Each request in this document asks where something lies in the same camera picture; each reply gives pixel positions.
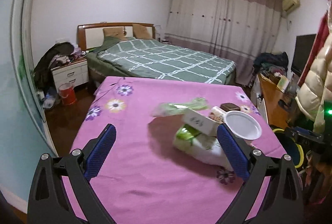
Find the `green tissue pack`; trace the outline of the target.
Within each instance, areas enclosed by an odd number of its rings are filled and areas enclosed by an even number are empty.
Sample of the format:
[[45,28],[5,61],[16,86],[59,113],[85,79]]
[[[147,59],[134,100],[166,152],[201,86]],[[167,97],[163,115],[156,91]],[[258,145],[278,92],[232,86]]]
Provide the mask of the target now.
[[208,101],[205,98],[194,98],[184,103],[160,103],[153,109],[151,116],[158,118],[183,115],[186,113],[187,109],[200,111],[206,110],[208,107]]

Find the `air conditioner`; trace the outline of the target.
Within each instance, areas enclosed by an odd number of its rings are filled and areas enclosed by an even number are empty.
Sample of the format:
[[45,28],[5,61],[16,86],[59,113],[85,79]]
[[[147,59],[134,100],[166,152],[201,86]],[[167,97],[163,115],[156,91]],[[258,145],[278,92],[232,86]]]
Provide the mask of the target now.
[[285,12],[293,11],[300,6],[300,0],[282,0],[282,10]]

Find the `white illustrated box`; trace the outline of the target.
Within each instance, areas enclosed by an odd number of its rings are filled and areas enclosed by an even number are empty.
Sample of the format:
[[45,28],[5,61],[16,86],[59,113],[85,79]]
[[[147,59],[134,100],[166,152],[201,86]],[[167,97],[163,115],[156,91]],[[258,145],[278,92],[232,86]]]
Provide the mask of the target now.
[[182,121],[184,124],[208,136],[216,136],[218,126],[220,125],[218,122],[191,109],[185,110]]

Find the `right brown pillow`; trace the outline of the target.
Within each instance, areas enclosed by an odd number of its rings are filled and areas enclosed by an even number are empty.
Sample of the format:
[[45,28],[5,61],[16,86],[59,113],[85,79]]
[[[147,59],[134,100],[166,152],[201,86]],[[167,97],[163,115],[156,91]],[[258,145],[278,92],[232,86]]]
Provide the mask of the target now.
[[152,40],[152,35],[148,32],[148,29],[145,26],[142,26],[140,24],[133,23],[133,34],[135,38],[139,38],[142,40]]

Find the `brown wallet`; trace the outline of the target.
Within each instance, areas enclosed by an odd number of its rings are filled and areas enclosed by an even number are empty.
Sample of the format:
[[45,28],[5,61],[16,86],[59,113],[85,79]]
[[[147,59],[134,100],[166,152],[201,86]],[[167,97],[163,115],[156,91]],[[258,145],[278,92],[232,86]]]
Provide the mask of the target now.
[[223,111],[241,111],[240,107],[233,103],[223,103],[220,105]]

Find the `dark clothes on nightstand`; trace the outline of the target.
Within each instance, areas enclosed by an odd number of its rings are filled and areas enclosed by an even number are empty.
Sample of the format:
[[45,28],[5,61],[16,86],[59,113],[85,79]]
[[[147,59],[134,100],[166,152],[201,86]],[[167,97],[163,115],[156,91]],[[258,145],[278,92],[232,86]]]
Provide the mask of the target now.
[[41,57],[34,68],[34,83],[38,90],[46,94],[50,88],[55,88],[51,69],[66,64],[73,51],[74,46],[71,43],[62,42],[54,44]]

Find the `yellow rimmed blue trash bin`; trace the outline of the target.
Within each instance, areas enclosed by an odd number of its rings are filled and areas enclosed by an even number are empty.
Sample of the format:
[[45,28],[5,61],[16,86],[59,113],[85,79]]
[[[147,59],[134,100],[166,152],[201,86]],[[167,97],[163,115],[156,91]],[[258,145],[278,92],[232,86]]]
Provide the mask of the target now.
[[302,147],[298,145],[293,138],[286,136],[283,129],[273,129],[273,133],[275,134],[287,154],[291,156],[295,168],[298,169],[302,167],[304,162],[304,151]]

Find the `pile of clothes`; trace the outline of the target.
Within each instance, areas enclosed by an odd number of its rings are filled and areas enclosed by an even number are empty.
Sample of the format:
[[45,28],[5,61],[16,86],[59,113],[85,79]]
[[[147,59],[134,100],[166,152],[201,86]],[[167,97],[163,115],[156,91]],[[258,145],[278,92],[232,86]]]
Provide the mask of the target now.
[[289,58],[286,52],[282,53],[261,53],[253,62],[253,75],[258,73],[274,74],[279,72],[282,75],[287,74]]

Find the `white pill bottle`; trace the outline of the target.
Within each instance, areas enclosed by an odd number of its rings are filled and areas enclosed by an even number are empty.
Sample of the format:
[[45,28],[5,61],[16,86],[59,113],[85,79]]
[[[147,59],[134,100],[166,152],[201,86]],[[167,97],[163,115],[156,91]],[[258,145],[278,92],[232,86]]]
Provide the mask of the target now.
[[221,124],[224,122],[224,116],[226,112],[218,106],[212,107],[209,112],[209,118]]

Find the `white nightstand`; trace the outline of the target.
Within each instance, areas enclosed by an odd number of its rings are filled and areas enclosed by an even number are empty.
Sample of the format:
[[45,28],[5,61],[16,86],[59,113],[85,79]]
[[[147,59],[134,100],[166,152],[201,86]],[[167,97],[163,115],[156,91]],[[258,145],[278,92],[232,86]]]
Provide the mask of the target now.
[[56,91],[65,83],[71,83],[73,87],[80,86],[89,81],[88,64],[85,58],[72,61],[67,65],[51,69]]

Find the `green white plastic bag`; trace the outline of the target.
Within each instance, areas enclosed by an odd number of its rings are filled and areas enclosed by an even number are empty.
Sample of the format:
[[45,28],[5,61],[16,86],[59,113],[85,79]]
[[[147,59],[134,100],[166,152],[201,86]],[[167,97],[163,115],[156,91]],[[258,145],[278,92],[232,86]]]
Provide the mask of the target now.
[[221,166],[233,172],[217,138],[208,136],[189,125],[183,125],[176,132],[173,146],[200,162]]

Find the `white purple curtain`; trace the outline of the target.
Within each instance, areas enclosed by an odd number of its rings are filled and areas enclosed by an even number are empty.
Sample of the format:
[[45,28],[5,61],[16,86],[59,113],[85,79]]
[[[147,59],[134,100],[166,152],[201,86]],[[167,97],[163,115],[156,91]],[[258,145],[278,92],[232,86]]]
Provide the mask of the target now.
[[172,0],[165,38],[234,61],[247,86],[256,57],[276,44],[281,13],[282,0]]

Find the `left brown pillow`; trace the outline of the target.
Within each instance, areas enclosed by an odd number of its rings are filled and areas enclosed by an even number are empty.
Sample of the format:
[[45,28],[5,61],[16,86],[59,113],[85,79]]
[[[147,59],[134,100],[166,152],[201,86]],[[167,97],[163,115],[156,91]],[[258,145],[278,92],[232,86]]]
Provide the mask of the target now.
[[121,41],[125,41],[126,34],[124,33],[123,27],[106,27],[103,29],[104,37],[114,37]]

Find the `red garment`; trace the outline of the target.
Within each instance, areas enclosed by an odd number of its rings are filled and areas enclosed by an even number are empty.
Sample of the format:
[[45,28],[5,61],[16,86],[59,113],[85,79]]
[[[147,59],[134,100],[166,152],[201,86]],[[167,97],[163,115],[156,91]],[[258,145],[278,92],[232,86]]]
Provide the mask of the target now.
[[318,55],[319,51],[324,46],[325,41],[330,33],[331,33],[331,0],[327,0],[327,11],[320,22],[319,30],[318,33],[316,34],[314,44],[311,48],[306,65],[298,81],[299,87],[301,87],[302,84],[304,84],[304,80],[310,70],[310,67],[315,57]]

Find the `brown pillow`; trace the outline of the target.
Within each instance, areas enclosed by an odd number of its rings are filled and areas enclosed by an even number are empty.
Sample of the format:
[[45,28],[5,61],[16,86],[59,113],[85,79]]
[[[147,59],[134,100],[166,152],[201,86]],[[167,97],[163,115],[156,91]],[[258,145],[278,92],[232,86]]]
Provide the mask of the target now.
[[114,37],[121,41],[125,41],[126,34],[124,33],[123,27],[106,27],[103,29],[104,37]]
[[152,35],[148,32],[148,29],[145,26],[142,26],[140,24],[133,23],[133,34],[135,38],[139,38],[142,40],[152,40]]

